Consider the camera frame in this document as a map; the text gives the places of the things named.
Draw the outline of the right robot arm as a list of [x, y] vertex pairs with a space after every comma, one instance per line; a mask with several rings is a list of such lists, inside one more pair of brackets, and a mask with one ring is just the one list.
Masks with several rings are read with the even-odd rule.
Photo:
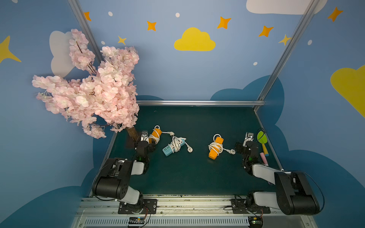
[[277, 209], [285, 215], [316, 215], [325, 206], [320, 206], [314, 191], [302, 171], [284, 171], [260, 162], [258, 146], [253, 141], [237, 142], [235, 152], [242, 155], [242, 166], [251, 176], [274, 185], [274, 192], [253, 191], [245, 200], [246, 210]]

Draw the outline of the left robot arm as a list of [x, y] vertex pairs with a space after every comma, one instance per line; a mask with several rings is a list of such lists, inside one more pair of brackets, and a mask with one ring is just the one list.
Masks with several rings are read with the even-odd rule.
[[133, 175], [145, 174], [149, 168], [149, 153], [155, 148], [143, 133], [135, 143], [136, 159], [107, 159], [93, 181], [92, 193], [97, 197], [112, 198], [129, 205], [140, 205], [143, 196], [129, 186]]

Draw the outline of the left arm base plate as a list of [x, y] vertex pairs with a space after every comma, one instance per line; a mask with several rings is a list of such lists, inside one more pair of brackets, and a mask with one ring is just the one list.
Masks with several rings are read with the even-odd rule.
[[156, 214], [157, 199], [140, 199], [137, 204], [120, 202], [118, 214]]

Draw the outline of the teal power strip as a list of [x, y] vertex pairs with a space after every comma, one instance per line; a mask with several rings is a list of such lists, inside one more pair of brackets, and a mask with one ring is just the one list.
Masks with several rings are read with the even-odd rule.
[[180, 151], [181, 147], [185, 145], [186, 138], [183, 137], [172, 137], [172, 142], [169, 143], [162, 151], [165, 156], [169, 156], [173, 153]]

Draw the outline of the orange power strip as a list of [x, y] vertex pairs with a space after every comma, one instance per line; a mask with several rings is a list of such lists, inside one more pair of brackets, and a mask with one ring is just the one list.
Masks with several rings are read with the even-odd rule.
[[160, 141], [161, 134], [162, 134], [161, 129], [158, 127], [155, 127], [153, 129], [153, 132], [149, 135], [149, 143], [158, 144]]
[[212, 160], [215, 160], [219, 154], [223, 151], [223, 142], [224, 139], [220, 134], [215, 134], [213, 136], [213, 142], [208, 145], [209, 154], [208, 157]]

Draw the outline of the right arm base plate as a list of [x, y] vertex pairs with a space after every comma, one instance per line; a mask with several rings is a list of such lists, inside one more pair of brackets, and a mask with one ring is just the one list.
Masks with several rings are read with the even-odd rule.
[[256, 205], [250, 199], [231, 199], [231, 207], [234, 214], [270, 214], [269, 207], [262, 207]]

